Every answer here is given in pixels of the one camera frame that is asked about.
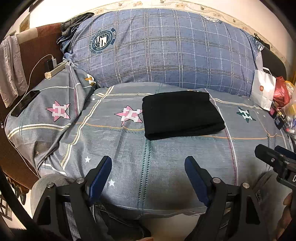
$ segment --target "smartphone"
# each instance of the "smartphone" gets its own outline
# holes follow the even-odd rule
[[[39,90],[30,91],[26,96],[22,99],[22,101],[14,108],[11,112],[11,116],[19,117],[21,112],[30,104],[30,102],[40,93]]]

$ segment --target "person's hand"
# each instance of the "person's hand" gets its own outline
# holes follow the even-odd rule
[[[290,193],[284,200],[283,204],[286,206],[283,214],[281,216],[281,219],[278,222],[278,225],[276,227],[275,231],[275,238],[273,241],[276,241],[279,239],[279,237],[283,234],[289,223],[291,222],[291,213],[290,213],[290,204],[292,202],[292,193]]]
[[[152,237],[148,237],[148,238],[140,239],[138,241],[153,241],[153,238]]]

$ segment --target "plastic bag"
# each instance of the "plastic bag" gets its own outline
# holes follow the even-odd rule
[[[276,78],[274,101],[279,104],[279,107],[284,107],[290,101],[289,92],[282,76]]]
[[[281,112],[286,116],[286,132],[296,141],[296,91],[292,93],[290,102],[281,109]]]
[[[285,81],[285,84],[286,84],[287,90],[289,92],[289,97],[290,97],[290,99],[292,99],[292,94],[293,94],[295,86],[290,81],[287,81],[287,80]]]

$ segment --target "metal bolt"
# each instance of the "metal bolt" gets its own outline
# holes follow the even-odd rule
[[[250,185],[249,185],[248,183],[243,183],[242,186],[243,186],[244,188],[249,188],[249,187],[250,187]]]
[[[76,179],[76,182],[77,182],[78,184],[81,184],[81,183],[84,182],[84,178],[83,178],[83,177],[77,178],[77,179]]]
[[[214,177],[214,178],[213,178],[213,182],[214,182],[214,183],[220,183],[221,180],[220,180],[220,178]]]
[[[54,183],[53,182],[49,182],[46,184],[47,188],[53,188],[54,187]]]

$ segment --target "white star print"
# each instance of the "white star print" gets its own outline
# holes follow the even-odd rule
[[[115,181],[112,181],[112,179],[110,179],[110,181],[109,181],[108,183],[109,183],[109,187],[111,187],[111,186],[114,187],[114,183],[115,183]]]
[[[87,156],[87,157],[85,158],[85,162],[89,162],[89,160],[90,160],[90,158]]]

